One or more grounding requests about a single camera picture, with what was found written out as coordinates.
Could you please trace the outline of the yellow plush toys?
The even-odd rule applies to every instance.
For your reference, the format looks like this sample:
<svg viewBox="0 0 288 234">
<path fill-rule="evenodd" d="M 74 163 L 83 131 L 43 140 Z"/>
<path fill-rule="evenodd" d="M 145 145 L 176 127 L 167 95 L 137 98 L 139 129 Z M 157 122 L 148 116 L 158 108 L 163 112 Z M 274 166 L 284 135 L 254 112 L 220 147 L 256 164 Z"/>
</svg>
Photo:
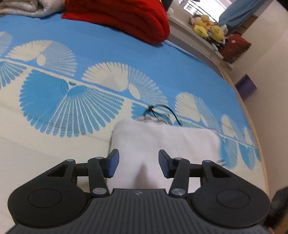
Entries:
<svg viewBox="0 0 288 234">
<path fill-rule="evenodd" d="M 193 31 L 201 38 L 221 44 L 226 42 L 223 28 L 211 21 L 208 15 L 191 17 L 190 24 Z"/>
</svg>

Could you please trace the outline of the purple box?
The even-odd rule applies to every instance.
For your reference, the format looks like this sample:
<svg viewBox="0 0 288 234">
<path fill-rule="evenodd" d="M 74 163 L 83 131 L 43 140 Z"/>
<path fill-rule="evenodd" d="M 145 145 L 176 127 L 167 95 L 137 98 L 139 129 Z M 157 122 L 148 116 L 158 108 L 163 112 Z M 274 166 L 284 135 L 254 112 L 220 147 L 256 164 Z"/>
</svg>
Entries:
<svg viewBox="0 0 288 234">
<path fill-rule="evenodd" d="M 235 87 L 243 101 L 248 99 L 256 90 L 257 86 L 248 74 L 245 74 L 236 84 Z"/>
</svg>

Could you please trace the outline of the white folded quilt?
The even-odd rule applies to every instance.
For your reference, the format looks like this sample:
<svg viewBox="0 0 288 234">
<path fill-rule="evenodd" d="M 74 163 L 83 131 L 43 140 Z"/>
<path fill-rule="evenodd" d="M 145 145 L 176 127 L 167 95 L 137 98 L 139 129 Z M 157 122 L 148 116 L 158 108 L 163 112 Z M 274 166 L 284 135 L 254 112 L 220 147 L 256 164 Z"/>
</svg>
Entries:
<svg viewBox="0 0 288 234">
<path fill-rule="evenodd" d="M 1 1 L 1 15 L 46 17 L 64 10 L 63 0 Z"/>
</svg>

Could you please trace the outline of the white headboard shelf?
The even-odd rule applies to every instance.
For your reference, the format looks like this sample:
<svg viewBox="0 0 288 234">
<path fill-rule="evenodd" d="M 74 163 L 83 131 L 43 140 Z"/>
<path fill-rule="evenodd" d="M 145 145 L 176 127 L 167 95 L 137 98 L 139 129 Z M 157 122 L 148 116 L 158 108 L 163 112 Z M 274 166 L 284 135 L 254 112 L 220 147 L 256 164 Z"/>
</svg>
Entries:
<svg viewBox="0 0 288 234">
<path fill-rule="evenodd" d="M 223 78 L 228 77 L 229 64 L 208 41 L 198 36 L 191 26 L 175 17 L 168 16 L 170 25 L 169 41 L 202 60 Z"/>
</svg>

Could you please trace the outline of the dark red patterned cushion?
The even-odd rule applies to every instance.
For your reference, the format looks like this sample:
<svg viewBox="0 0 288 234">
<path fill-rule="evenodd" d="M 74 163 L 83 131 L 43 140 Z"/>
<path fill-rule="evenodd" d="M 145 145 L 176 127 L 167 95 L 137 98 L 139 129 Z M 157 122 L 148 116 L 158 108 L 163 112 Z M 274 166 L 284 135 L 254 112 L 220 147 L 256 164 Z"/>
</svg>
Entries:
<svg viewBox="0 0 288 234">
<path fill-rule="evenodd" d="M 225 47 L 220 50 L 220 54 L 223 56 L 223 61 L 232 64 L 250 47 L 251 43 L 239 34 L 230 34 L 226 37 Z"/>
</svg>

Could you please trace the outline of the blue white patterned bedsheet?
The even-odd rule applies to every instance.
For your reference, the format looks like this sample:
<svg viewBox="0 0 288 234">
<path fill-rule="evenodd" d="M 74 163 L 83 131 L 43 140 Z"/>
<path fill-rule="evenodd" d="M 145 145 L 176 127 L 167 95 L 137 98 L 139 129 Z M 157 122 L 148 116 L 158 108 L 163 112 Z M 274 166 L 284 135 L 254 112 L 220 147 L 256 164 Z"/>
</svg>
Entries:
<svg viewBox="0 0 288 234">
<path fill-rule="evenodd" d="M 179 38 L 157 46 L 108 27 L 1 17 L 1 232 L 11 192 L 67 158 L 105 156 L 115 124 L 160 105 L 171 124 L 213 130 L 210 155 L 267 191 L 255 132 L 218 66 Z"/>
</svg>

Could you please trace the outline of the black white striped garment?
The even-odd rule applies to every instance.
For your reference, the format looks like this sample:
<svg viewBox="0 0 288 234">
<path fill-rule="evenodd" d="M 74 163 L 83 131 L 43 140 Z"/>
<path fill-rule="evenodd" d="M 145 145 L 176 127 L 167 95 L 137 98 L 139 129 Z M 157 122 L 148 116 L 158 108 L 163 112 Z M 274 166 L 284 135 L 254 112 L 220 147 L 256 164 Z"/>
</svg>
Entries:
<svg viewBox="0 0 288 234">
<path fill-rule="evenodd" d="M 165 150 L 171 158 L 185 158 L 200 164 L 203 160 L 218 162 L 220 138 L 209 129 L 172 126 L 163 118 L 142 116 L 119 121 L 111 138 L 111 149 L 117 149 L 120 161 L 115 175 L 108 179 L 113 189 L 165 189 L 172 179 L 164 177 L 158 153 Z"/>
</svg>

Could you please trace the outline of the blue curtain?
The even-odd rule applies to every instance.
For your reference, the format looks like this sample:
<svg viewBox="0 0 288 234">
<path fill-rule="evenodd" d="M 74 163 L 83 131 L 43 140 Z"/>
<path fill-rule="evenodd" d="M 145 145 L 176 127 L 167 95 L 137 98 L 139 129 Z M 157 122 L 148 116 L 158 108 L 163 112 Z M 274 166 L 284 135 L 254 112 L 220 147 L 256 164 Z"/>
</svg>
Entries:
<svg viewBox="0 0 288 234">
<path fill-rule="evenodd" d="M 264 3 L 264 0 L 236 0 L 220 15 L 217 25 L 237 29 Z"/>
</svg>

